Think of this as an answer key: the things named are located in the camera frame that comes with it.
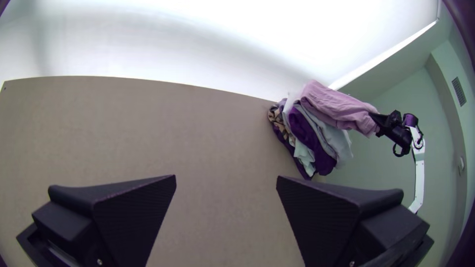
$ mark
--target folded clothing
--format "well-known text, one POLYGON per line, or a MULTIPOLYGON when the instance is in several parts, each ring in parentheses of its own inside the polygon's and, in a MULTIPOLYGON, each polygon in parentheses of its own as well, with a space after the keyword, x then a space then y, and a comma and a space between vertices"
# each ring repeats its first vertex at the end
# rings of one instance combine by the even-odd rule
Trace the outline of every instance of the folded clothing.
POLYGON ((327 123, 322 122, 312 113, 306 110, 299 100, 301 92, 289 93, 287 102, 283 109, 283 117, 288 117, 288 113, 292 108, 296 108, 305 117, 317 135, 323 150, 336 159, 336 168, 343 167, 350 159, 353 158, 351 152, 351 141, 346 130, 341 130, 327 123))
POLYGON ((295 138, 292 136, 291 133, 289 133, 282 119, 282 109, 284 107, 283 104, 285 104, 285 101, 286 99, 284 98, 281 102, 272 105, 268 111, 267 116, 268 116, 269 121, 271 122, 272 129, 274 133, 276 134, 277 139, 279 139, 279 141, 282 144, 284 144, 284 146, 287 148, 287 150, 291 154, 292 159, 294 160, 295 165, 297 166, 297 169, 300 172, 300 174, 302 174, 304 179, 311 180, 315 171, 311 173, 311 175, 309 175, 307 170, 305 169, 305 166, 300 162, 298 158, 294 157, 295 147, 293 147, 290 144, 290 140, 293 139, 295 143, 295 138))
POLYGON ((302 113, 296 108, 292 108, 288 113, 288 123, 290 130, 297 140, 301 141, 314 152, 316 172, 323 176, 331 173, 336 166, 336 159, 332 158, 323 150, 317 135, 302 113))
POLYGON ((300 101, 305 109, 331 126, 342 130, 354 129, 368 137, 379 131, 368 114, 377 113, 375 107, 315 80, 305 85, 300 101))

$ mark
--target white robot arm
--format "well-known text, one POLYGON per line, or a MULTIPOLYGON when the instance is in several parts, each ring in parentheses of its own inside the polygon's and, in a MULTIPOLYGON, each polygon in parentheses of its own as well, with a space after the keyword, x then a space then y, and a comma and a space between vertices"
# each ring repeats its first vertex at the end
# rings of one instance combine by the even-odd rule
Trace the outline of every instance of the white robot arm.
POLYGON ((409 210, 417 213, 424 201, 424 153, 426 151, 424 134, 418 126, 419 119, 410 113, 404 114, 402 119, 401 113, 397 110, 389 115, 370 113, 370 117, 380 128, 376 136, 385 135, 394 141, 392 151, 396 157, 407 155, 412 150, 414 163, 416 164, 416 188, 414 201, 409 206, 409 210), (400 153, 396 152, 396 145, 401 147, 400 153))
POLYGON ((412 155, 416 164, 416 189, 414 190, 414 201, 409 206, 412 213, 417 213, 424 201, 424 153, 426 152, 426 141, 415 127, 408 127, 412 135, 412 155))

